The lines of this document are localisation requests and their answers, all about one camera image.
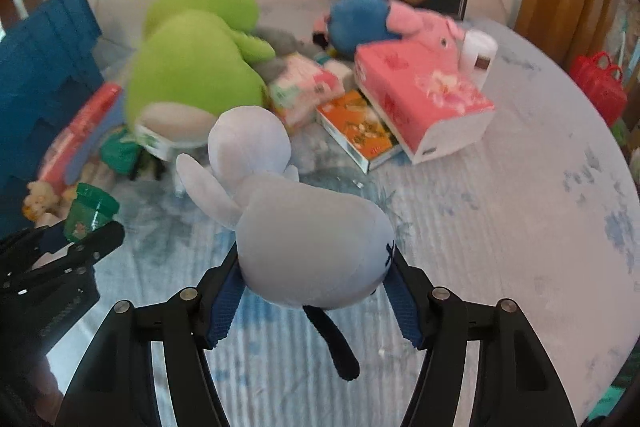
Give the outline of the pink tissue box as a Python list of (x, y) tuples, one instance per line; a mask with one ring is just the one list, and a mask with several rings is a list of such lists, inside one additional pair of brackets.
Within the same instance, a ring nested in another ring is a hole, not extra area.
[(474, 83), (414, 41), (358, 46), (355, 76), (413, 165), (480, 141), (495, 116)]

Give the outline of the white small bottle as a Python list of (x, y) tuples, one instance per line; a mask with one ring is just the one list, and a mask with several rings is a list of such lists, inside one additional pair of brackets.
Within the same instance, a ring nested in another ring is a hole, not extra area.
[(498, 42), (491, 35), (469, 29), (461, 45), (459, 72), (482, 90), (497, 52)]

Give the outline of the green frog plush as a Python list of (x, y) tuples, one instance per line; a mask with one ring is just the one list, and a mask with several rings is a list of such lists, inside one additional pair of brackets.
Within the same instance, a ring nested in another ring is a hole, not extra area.
[(153, 0), (125, 96), (129, 130), (150, 154), (171, 161), (203, 146), (226, 110), (263, 106), (256, 65), (274, 60), (254, 35), (256, 0)]

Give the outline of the blue foam boomerang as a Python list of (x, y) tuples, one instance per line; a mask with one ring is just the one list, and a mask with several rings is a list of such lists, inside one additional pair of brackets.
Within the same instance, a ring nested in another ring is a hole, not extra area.
[(82, 114), (81, 126), (77, 131), (80, 143), (64, 173), (66, 185), (72, 185), (79, 180), (82, 167), (99, 148), (107, 133), (122, 126), (124, 121), (124, 94), (122, 92), (115, 96), (110, 107), (106, 107), (106, 103), (102, 103), (100, 107), (87, 109)]

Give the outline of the blue plastic crate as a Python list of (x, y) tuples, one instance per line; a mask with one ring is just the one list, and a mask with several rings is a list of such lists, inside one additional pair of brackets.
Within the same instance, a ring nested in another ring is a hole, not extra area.
[(1, 234), (27, 227), (26, 184), (58, 134), (103, 83), (88, 0), (47, 0), (1, 40)]

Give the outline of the orange snack box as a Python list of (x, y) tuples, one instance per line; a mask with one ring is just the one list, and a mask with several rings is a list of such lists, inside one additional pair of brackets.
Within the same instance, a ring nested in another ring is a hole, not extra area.
[(363, 173), (402, 152), (395, 135), (359, 90), (320, 105), (317, 120)]

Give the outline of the green wipes pack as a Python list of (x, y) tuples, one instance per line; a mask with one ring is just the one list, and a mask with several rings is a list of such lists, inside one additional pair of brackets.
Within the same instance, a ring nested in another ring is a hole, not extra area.
[(137, 165), (141, 146), (127, 128), (122, 128), (103, 141), (99, 153), (101, 161), (108, 168), (122, 176), (130, 176)]

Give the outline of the long pink tissue pack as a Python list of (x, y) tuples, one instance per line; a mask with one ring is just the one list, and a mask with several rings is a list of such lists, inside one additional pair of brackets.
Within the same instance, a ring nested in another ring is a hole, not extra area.
[(104, 82), (49, 146), (37, 180), (47, 182), (56, 194), (75, 184), (82, 167), (107, 132), (124, 123), (124, 89)]

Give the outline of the small cream bear plush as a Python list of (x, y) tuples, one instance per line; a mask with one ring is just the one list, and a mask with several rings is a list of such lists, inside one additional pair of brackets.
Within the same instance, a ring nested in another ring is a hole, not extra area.
[(50, 225), (61, 220), (58, 215), (60, 196), (50, 183), (36, 180), (26, 185), (28, 194), (23, 200), (23, 216), (35, 225)]

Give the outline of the blue pink plush toy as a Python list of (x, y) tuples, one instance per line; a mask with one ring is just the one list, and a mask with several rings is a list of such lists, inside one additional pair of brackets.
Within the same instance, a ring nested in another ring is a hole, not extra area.
[(337, 0), (314, 24), (314, 42), (344, 56), (353, 56), (360, 44), (398, 39), (456, 56), (464, 38), (451, 17), (399, 0)]

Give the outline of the green plastic jar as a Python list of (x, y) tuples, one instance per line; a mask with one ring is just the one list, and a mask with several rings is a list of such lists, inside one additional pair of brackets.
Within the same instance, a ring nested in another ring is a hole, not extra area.
[(76, 197), (64, 222), (64, 235), (77, 243), (90, 233), (103, 227), (119, 212), (119, 202), (102, 188), (80, 182)]

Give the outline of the white penguin plush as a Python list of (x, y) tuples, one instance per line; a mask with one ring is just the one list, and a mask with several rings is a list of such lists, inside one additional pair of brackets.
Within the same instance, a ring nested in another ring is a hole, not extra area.
[(369, 199), (300, 182), (288, 132), (262, 107), (221, 114), (207, 150), (207, 167), (186, 153), (176, 158), (186, 194), (234, 232), (245, 284), (270, 303), (303, 309), (337, 374), (353, 381), (359, 362), (328, 313), (382, 284), (395, 254), (390, 219)]

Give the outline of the grey plush toy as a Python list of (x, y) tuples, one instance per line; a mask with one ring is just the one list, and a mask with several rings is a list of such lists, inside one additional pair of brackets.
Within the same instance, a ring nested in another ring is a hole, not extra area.
[(253, 30), (253, 35), (259, 39), (265, 40), (274, 49), (275, 57), (270, 60), (257, 62), (252, 65), (257, 74), (262, 77), (265, 84), (272, 83), (281, 74), (286, 71), (288, 65), (285, 57), (292, 53), (298, 53), (313, 60), (322, 51), (321, 46), (317, 46), (313, 42), (297, 39), (292, 32), (284, 29), (258, 26)]

